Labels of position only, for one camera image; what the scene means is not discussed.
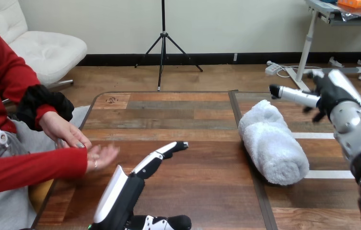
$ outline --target white wall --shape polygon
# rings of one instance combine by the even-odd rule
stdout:
[[[145,53],[162,30],[160,0],[19,2],[30,30],[79,37],[89,54]],[[166,0],[166,30],[188,53],[301,52],[310,19],[303,0]],[[312,51],[361,51],[361,27],[319,21]]]

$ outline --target woman's hand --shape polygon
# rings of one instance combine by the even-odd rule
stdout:
[[[119,153],[119,148],[114,145],[108,145],[101,148],[94,146],[87,154],[87,170],[86,173],[101,170],[111,164]]]
[[[88,138],[78,128],[55,112],[45,113],[39,120],[39,125],[46,135],[56,143],[58,143],[58,139],[62,139],[70,147],[90,149],[92,146]]]

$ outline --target rolled towel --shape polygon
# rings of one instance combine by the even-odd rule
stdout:
[[[285,124],[251,124],[243,140],[256,168],[273,184],[294,184],[309,172],[309,161]]]
[[[240,134],[241,139],[243,138],[245,129],[249,125],[257,122],[277,122],[288,127],[279,110],[271,105],[269,101],[262,100],[254,105],[250,111],[245,113],[238,123],[238,133]]]

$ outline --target cable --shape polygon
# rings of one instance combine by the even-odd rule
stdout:
[[[280,75],[279,74],[279,72],[280,71],[286,71],[285,69],[286,68],[292,68],[292,69],[295,69],[295,70],[297,70],[297,68],[299,67],[299,66],[281,66],[281,65],[279,65],[280,67],[282,67],[280,70],[278,70],[278,72],[276,72],[276,74],[279,76],[279,77],[281,77],[281,78],[288,78],[288,77],[290,77],[289,75],[288,76],[282,76],[282,75]],[[307,68],[307,69],[322,69],[321,67],[317,67],[317,66],[305,66],[304,67],[305,69]]]

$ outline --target white table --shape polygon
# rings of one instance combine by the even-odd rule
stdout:
[[[337,6],[324,3],[320,0],[305,0],[309,5],[309,11],[312,12],[312,21],[310,22],[309,33],[306,36],[306,41],[304,43],[304,48],[302,52],[302,57],[300,59],[300,64],[297,70],[297,73],[292,68],[286,68],[287,73],[296,83],[296,85],[304,91],[308,91],[309,88],[302,81],[303,73],[305,72],[305,66],[307,62],[307,57],[309,55],[310,47],[312,46],[314,28],[317,22],[317,19],[321,19],[323,22],[332,25],[332,26],[342,26],[342,25],[361,25],[361,20],[349,20],[344,21],[341,17],[340,8]],[[360,73],[361,67],[354,68],[338,68],[343,73]],[[323,72],[328,73],[331,69],[322,69]]]

